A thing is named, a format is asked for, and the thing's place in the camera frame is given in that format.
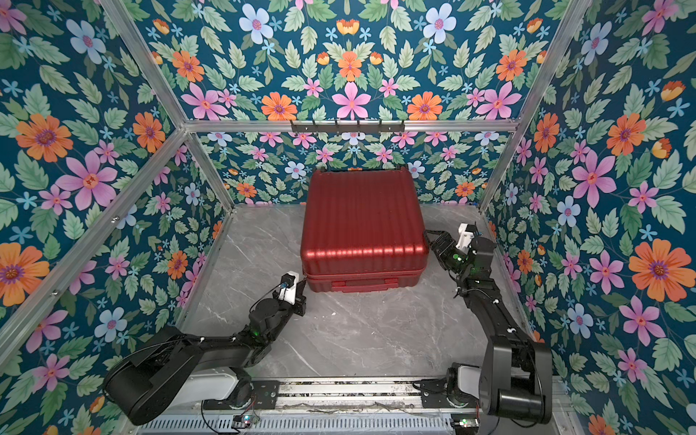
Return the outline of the red hard-shell suitcase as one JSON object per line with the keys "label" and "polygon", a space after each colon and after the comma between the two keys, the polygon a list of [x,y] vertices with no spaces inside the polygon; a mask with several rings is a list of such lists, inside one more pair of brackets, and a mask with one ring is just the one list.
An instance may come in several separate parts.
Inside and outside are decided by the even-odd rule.
{"label": "red hard-shell suitcase", "polygon": [[311,177],[300,248],[315,293],[413,287],[429,248],[409,170],[317,171]]}

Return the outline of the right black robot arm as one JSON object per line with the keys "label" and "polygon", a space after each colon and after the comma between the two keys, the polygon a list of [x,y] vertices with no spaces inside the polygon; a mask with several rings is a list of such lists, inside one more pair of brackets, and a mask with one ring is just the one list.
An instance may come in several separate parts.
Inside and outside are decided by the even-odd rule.
{"label": "right black robot arm", "polygon": [[506,308],[491,275],[496,243],[468,226],[459,239],[443,230],[426,230],[424,238],[456,285],[456,297],[476,316],[488,339],[481,365],[449,368],[443,380],[445,397],[455,406],[475,399],[485,414],[525,428],[549,423],[551,351],[524,333]]}

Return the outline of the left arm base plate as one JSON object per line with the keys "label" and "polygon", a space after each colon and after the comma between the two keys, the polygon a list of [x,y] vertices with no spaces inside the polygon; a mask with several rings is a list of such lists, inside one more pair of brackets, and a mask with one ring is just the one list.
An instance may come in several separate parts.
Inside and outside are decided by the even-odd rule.
{"label": "left arm base plate", "polygon": [[243,381],[234,388],[228,398],[203,402],[203,409],[205,411],[273,410],[279,398],[280,386],[279,381]]}

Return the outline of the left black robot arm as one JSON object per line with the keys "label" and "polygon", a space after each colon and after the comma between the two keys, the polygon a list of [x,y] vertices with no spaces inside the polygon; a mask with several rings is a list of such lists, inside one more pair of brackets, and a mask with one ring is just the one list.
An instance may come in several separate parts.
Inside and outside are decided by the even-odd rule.
{"label": "left black robot arm", "polygon": [[141,426],[180,404],[247,402],[246,369],[260,363],[289,320],[306,313],[306,281],[273,289],[253,306],[249,323],[230,336],[198,336],[166,326],[108,371],[103,393]]}

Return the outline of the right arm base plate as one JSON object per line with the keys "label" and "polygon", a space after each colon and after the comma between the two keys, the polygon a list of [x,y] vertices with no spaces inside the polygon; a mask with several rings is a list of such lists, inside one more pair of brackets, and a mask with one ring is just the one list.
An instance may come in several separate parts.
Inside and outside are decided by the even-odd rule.
{"label": "right arm base plate", "polygon": [[445,378],[417,380],[411,386],[420,395],[425,409],[478,409],[480,406],[478,398],[458,390],[453,382]]}

